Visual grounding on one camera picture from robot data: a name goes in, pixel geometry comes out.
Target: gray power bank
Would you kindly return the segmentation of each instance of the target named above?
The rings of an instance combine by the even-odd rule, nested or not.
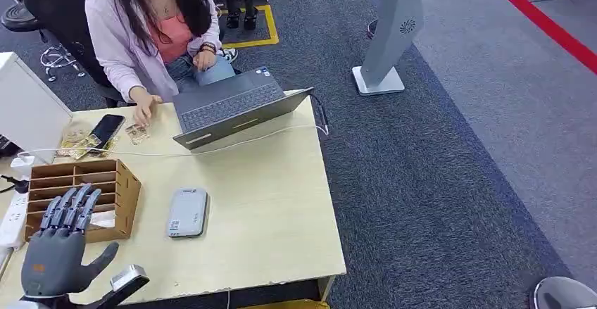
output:
[[[169,237],[195,237],[203,233],[207,191],[199,187],[178,189],[172,196]]]

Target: bracelet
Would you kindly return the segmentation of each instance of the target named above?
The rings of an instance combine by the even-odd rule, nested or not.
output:
[[[199,48],[199,51],[210,51],[211,53],[215,54],[215,45],[211,43],[203,43]]]

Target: laptop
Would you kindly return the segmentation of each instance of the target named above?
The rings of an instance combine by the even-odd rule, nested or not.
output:
[[[313,88],[286,95],[266,67],[174,96],[186,149],[209,144],[294,111]]]

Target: yellow floor tape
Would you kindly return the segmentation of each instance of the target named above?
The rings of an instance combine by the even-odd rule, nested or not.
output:
[[[325,302],[315,302],[312,300],[296,300],[239,309],[329,309],[329,305]]]
[[[272,13],[272,7],[268,4],[268,5],[259,5],[256,8],[259,11],[262,11],[265,13],[265,21],[268,22],[268,31],[270,32],[270,38],[269,39],[260,39],[260,40],[251,40],[249,42],[224,44],[224,45],[222,45],[222,47],[224,49],[231,49],[231,48],[240,49],[243,47],[271,45],[271,44],[279,43],[278,32],[276,30],[276,24],[274,22],[274,15]],[[228,13],[228,10],[222,10],[223,15],[226,13]]]

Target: lavender cardigan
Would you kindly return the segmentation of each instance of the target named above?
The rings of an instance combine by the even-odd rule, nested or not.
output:
[[[189,42],[187,51],[192,56],[204,42],[210,42],[218,49],[222,47],[215,4],[213,0],[208,0],[208,3],[211,26],[202,36]],[[135,10],[147,30],[140,8],[135,6]],[[124,100],[132,103],[129,91],[141,86],[150,94],[161,96],[164,101],[172,101],[172,97],[178,94],[178,88],[166,71],[162,57],[155,45],[151,45],[151,53],[157,56],[148,56],[142,51],[120,3],[115,0],[85,0],[85,13],[97,60]]]

